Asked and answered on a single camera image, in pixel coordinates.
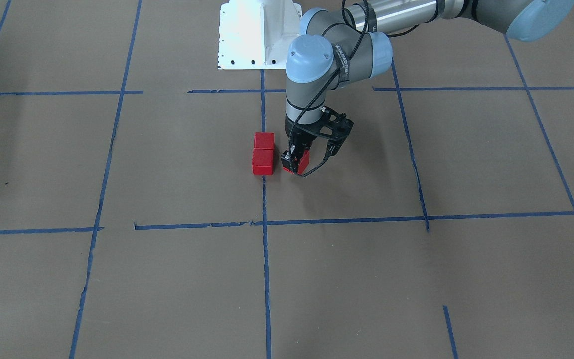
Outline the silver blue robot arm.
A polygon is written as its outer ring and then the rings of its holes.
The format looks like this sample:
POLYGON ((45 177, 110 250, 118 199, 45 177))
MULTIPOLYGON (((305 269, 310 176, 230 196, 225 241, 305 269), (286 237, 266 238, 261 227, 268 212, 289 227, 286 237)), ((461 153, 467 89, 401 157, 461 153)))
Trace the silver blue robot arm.
POLYGON ((439 19, 466 18, 531 42, 560 25, 573 6, 573 0, 362 0, 342 2, 338 11, 310 9, 287 51, 283 168, 309 175, 309 152, 318 138, 326 139, 322 164, 337 154, 353 121, 328 107, 326 94, 389 70, 393 38, 439 19))

